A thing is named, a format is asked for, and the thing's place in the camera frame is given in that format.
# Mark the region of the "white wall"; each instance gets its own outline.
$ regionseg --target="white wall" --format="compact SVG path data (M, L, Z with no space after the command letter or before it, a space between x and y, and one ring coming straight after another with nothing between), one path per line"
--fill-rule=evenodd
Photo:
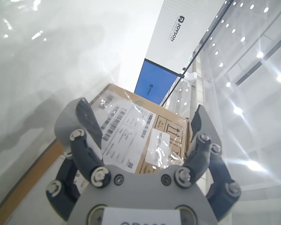
M0 0L0 201L54 140L70 100L110 82L134 91L163 3L35 1Z

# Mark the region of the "blue panel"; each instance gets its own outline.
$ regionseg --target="blue panel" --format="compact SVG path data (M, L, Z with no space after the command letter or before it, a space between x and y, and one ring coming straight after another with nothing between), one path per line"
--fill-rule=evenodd
M176 74L145 60L134 93L160 104L176 78Z

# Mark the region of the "ceiling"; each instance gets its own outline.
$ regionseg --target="ceiling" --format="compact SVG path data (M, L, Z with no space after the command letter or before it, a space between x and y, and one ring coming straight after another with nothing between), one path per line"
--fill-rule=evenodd
M204 105L222 139L231 176L243 189L232 223L243 219L236 214L269 212L272 222L265 224L281 224L274 219L281 213L281 0L235 2L200 54ZM262 223L254 219L246 224Z

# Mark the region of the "screw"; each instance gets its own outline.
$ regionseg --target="screw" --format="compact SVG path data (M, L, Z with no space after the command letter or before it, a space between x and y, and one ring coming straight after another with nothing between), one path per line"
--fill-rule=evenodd
M232 193L238 193L239 192L239 187L238 187L238 185L235 182L234 183L230 183L229 184L229 190Z
M221 149L221 147L220 147L219 145L213 144L211 150L212 150L214 153L219 154L222 149Z
M116 175L114 179L114 184L121 185L122 183L124 183L124 176L122 174Z
M241 188L237 182L225 184L227 192L233 197L239 197L241 195Z
M95 175L95 181L102 181L105 178L105 174L101 172L97 172Z
M61 182L58 180L51 181L46 187L46 191L48 191L52 197L57 196L60 190L61 190Z
M161 177L161 183L165 186L169 186L171 184L172 180L171 180L171 177L167 174L164 174L162 177Z
M189 188L191 183L191 171L187 167L180 167L175 171L174 180L175 183L183 189Z
M179 174L180 174L179 179L180 179L183 183L185 183L185 182L191 180L191 176L190 176L190 174L189 174L188 172L186 172L186 171L184 171L184 170L181 170Z
M204 142L207 142L210 140L210 137L207 135L207 134L202 134L200 135L200 138L204 141Z
M97 167L90 177L91 183L96 187L101 187L103 185L102 181L106 178L108 173L109 171L106 167Z
M77 129L77 130L75 130L75 131L73 131L73 132L71 133L71 135L70 135L70 140L71 140L72 142L74 142L74 141L75 141L75 138L77 138L77 137L79 137L79 136L84 136L84 134L85 134L84 130L82 130L82 129Z

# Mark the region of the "qr code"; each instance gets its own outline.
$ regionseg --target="qr code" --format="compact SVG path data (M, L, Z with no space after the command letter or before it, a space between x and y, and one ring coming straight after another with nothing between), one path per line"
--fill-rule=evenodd
M132 167L133 167L133 163L132 163L132 162L129 162L129 163L128 163L128 167L129 167L129 168L132 168Z

